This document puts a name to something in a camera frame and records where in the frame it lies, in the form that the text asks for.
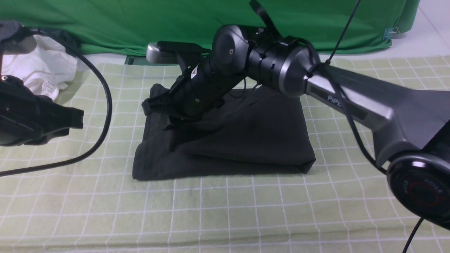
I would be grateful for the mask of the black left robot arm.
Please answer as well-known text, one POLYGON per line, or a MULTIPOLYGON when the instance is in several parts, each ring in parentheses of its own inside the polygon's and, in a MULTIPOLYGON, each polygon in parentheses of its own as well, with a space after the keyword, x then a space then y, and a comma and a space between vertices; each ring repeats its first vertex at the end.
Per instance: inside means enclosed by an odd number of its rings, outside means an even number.
MULTIPOLYGON (((31 29, 18 21, 1 22, 1 56, 30 53, 36 46, 31 29)), ((1 76, 0 98, 1 146, 44 145, 84 126, 83 110, 36 95, 12 75, 1 76)))

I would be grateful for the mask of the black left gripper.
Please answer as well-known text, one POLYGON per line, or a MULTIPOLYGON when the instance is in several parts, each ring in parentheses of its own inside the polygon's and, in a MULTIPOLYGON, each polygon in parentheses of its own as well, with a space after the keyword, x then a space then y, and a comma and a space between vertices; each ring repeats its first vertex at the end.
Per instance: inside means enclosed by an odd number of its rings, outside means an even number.
POLYGON ((84 111, 37 96, 21 79, 2 76, 0 85, 1 146, 44 145, 83 128, 84 111))

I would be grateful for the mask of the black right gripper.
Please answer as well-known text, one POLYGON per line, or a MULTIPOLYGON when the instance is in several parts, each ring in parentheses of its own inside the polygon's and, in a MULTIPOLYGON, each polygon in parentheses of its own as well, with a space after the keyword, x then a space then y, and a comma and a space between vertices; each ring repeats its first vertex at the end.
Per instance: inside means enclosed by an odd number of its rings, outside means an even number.
POLYGON ((247 77, 247 66, 246 58, 204 58, 184 72, 169 90, 144 100, 142 108, 146 116, 160 113, 180 119, 169 125, 171 152, 189 138, 188 122, 183 120, 198 120, 211 110, 247 77))

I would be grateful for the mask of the gray black right robot arm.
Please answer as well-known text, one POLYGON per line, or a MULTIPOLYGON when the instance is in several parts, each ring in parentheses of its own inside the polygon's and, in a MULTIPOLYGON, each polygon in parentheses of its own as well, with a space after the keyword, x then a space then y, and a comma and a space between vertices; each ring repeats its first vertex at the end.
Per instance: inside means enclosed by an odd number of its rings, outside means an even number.
POLYGON ((415 90, 320 62, 306 40, 282 37, 274 27, 224 25, 212 49, 194 43, 149 43, 152 64, 179 64, 172 88, 143 103, 157 111, 194 120, 244 78, 297 98, 304 94, 346 115, 373 134, 375 158, 392 194, 413 214, 450 227, 449 91, 415 90))

